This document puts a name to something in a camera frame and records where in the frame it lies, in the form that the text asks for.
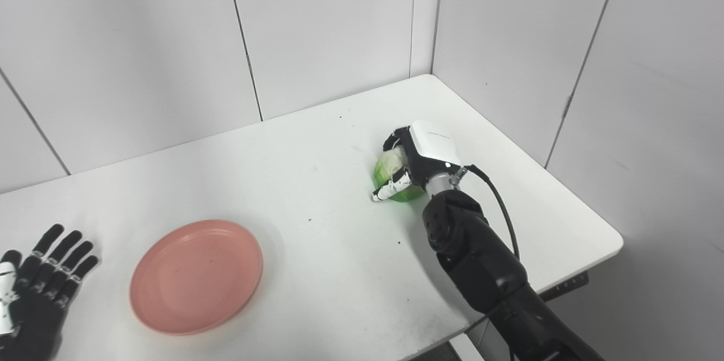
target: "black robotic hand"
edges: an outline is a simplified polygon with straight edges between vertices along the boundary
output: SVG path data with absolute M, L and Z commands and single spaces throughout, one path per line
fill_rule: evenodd
M 87 240 L 65 258 L 83 237 L 77 230 L 45 257 L 63 230 L 62 225 L 53 225 L 23 265 L 20 252 L 14 250 L 0 260 L 0 361 L 47 361 L 60 345 L 70 302 L 83 277 L 98 263 L 93 255 L 81 263 L 93 248 Z

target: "robot finger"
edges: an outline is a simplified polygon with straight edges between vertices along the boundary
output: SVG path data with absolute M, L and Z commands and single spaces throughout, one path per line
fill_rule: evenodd
M 387 140 L 382 145 L 382 151 L 387 152 L 388 150 L 394 149 L 398 144 L 400 143 L 400 132 L 405 131 L 407 127 L 398 127 L 395 129 L 393 134 L 390 135 L 390 137 L 387 138 Z
M 55 224 L 50 227 L 50 229 L 47 230 L 45 234 L 43 234 L 41 240 L 39 240 L 36 244 L 36 247 L 33 248 L 33 253 L 25 258 L 25 261 L 23 261 L 23 265 L 21 265 L 20 270 L 18 270 L 19 286 L 26 287 L 31 284 L 31 281 L 33 281 L 33 279 L 36 278 L 38 269 L 43 264 L 42 257 L 46 255 L 46 252 L 49 250 L 50 246 L 55 242 L 55 240 L 60 236 L 60 234 L 63 234 L 63 230 L 63 225 Z
M 74 230 L 65 238 L 63 238 L 60 243 L 58 243 L 57 247 L 50 253 L 46 263 L 43 263 L 43 265 L 41 265 L 38 269 L 36 278 L 33 279 L 31 287 L 32 291 L 36 292 L 37 294 L 41 294 L 43 293 L 43 291 L 46 290 L 46 286 L 51 281 L 53 273 L 55 273 L 55 271 L 58 269 L 58 261 L 62 260 L 65 257 L 66 253 L 68 253 L 70 248 L 72 248 L 82 237 L 83 235 L 79 230 Z
M 62 265 L 60 265 L 60 270 L 65 273 L 70 273 L 92 249 L 93 243 L 89 240 L 84 240 L 83 243 L 78 245 L 78 247 L 68 255 L 68 258 L 63 261 Z
M 78 243 L 82 237 L 83 234 L 81 234 L 79 230 L 74 230 L 68 234 L 67 237 L 63 238 L 63 240 L 58 243 L 57 247 L 55 247 L 55 249 L 50 253 L 48 256 L 48 263 L 53 266 L 58 265 L 58 262 L 65 257 L 70 248 Z
M 70 275 L 70 278 L 68 278 L 68 280 L 63 284 L 58 296 L 55 298 L 55 304 L 58 307 L 61 309 L 68 307 L 68 304 L 70 304 L 70 301 L 73 300 L 73 296 L 75 296 L 78 287 L 80 287 L 80 282 L 96 265 L 98 265 L 98 257 L 94 255 L 90 255 L 90 257 L 85 258 L 85 260 L 78 265 L 73 274 Z
M 403 191 L 412 185 L 410 171 L 407 167 L 403 167 L 393 174 L 385 184 L 382 184 L 377 190 L 372 192 L 372 201 L 383 201 L 395 194 Z
M 58 292 L 60 291 L 60 289 L 62 289 L 65 281 L 68 280 L 70 271 L 72 271 L 75 266 L 78 265 L 80 260 L 82 260 L 82 258 L 85 257 L 85 255 L 87 255 L 88 252 L 90 252 L 92 249 L 93 243 L 91 243 L 89 240 L 86 240 L 85 242 L 81 243 L 81 245 L 78 245 L 78 247 L 70 253 L 68 258 L 63 261 L 63 264 L 60 265 L 59 270 L 56 270 L 55 273 L 53 273 L 50 281 L 45 286 L 43 297 L 49 300 L 55 299 L 55 296 L 58 295 Z
M 63 225 L 60 224 L 55 224 L 50 227 L 50 229 L 47 230 L 45 234 L 43 234 L 41 240 L 38 241 L 36 247 L 33 248 L 33 253 L 39 257 L 46 255 L 47 251 L 50 249 L 50 246 L 55 242 L 56 239 L 58 239 L 60 234 L 63 234 L 63 230 Z

